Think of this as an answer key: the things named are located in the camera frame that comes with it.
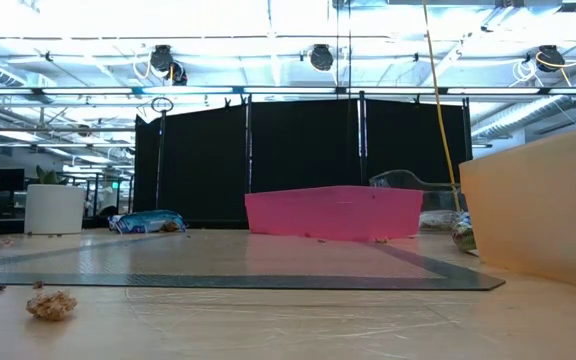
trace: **floor mat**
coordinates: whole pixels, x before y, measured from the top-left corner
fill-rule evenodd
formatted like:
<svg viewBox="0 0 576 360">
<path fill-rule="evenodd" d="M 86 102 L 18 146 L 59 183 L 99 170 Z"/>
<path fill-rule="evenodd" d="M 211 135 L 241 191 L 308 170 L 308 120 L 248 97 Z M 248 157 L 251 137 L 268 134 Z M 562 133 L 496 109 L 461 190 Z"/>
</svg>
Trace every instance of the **floor mat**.
<svg viewBox="0 0 576 360">
<path fill-rule="evenodd" d="M 504 283 L 388 244 L 184 234 L 0 258 L 0 284 L 490 290 Z"/>
</svg>

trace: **wooden floor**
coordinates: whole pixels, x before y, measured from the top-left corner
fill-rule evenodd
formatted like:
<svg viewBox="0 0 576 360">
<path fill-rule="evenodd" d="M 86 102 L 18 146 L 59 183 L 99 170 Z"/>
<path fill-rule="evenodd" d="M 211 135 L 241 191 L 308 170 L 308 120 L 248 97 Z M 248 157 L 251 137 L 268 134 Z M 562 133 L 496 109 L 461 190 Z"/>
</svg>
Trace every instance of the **wooden floor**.
<svg viewBox="0 0 576 360">
<path fill-rule="evenodd" d="M 246 236 L 191 232 L 194 236 Z M 0 236 L 0 257 L 120 241 Z M 0 293 L 0 359 L 576 359 L 576 288 L 478 263 L 448 236 L 395 246 L 503 278 L 491 292 L 266 291 L 78 287 L 60 323 Z"/>
</svg>

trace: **black partition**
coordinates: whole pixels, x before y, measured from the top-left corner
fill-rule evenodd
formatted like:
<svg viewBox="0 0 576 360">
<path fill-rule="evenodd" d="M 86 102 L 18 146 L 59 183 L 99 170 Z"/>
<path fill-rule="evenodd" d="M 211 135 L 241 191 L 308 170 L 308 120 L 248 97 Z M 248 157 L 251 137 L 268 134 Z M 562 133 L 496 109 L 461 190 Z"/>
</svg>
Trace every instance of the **black partition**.
<svg viewBox="0 0 576 360">
<path fill-rule="evenodd" d="M 366 112 L 369 177 L 403 169 L 425 182 L 450 182 L 436 105 L 367 100 Z M 468 154 L 463 109 L 442 106 L 442 115 L 459 182 L 459 164 Z"/>
<path fill-rule="evenodd" d="M 358 185 L 357 102 L 255 103 L 252 192 Z"/>
<path fill-rule="evenodd" d="M 246 108 L 168 116 L 160 208 L 191 223 L 245 221 Z"/>
<path fill-rule="evenodd" d="M 150 124 L 139 116 L 135 120 L 135 212 L 154 210 L 157 207 L 160 124 L 159 119 Z"/>
</svg>

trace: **white planter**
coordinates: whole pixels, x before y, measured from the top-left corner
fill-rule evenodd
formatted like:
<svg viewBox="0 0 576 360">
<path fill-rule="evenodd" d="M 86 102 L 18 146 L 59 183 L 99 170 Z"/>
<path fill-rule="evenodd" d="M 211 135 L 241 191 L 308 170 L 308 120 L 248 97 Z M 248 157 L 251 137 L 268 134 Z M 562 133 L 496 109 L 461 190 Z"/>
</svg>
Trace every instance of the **white planter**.
<svg viewBox="0 0 576 360">
<path fill-rule="evenodd" d="M 29 185 L 24 233 L 81 233 L 85 191 L 64 185 Z"/>
</svg>

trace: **computer monitor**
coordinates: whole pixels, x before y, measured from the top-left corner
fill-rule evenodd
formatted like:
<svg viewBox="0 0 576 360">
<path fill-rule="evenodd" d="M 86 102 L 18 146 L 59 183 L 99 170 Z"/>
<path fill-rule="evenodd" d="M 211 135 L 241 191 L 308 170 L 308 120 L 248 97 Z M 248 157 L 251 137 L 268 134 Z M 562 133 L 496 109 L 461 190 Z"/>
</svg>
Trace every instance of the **computer monitor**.
<svg viewBox="0 0 576 360">
<path fill-rule="evenodd" d="M 24 169 L 0 169 L 0 191 L 23 191 Z"/>
</svg>

